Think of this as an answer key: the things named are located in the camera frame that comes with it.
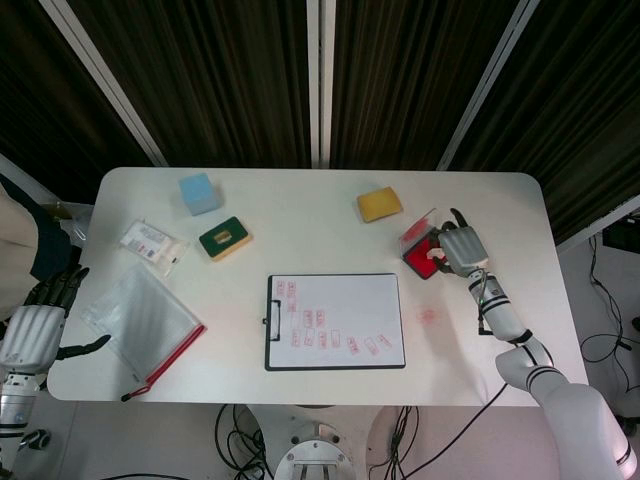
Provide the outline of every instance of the curtain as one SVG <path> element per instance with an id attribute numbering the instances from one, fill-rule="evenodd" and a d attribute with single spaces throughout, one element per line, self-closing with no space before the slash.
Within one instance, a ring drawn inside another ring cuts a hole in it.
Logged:
<path id="1" fill-rule="evenodd" d="M 69 3 L 170 165 L 310 166 L 304 1 Z"/>
<path id="2" fill-rule="evenodd" d="M 67 201 L 150 163 L 38 2 L 0 2 L 0 152 Z"/>
<path id="3" fill-rule="evenodd" d="M 331 166 L 435 169 L 516 4 L 339 1 Z"/>
<path id="4" fill-rule="evenodd" d="M 535 177 L 558 242 L 640 194 L 639 5 L 541 2 L 451 164 Z"/>

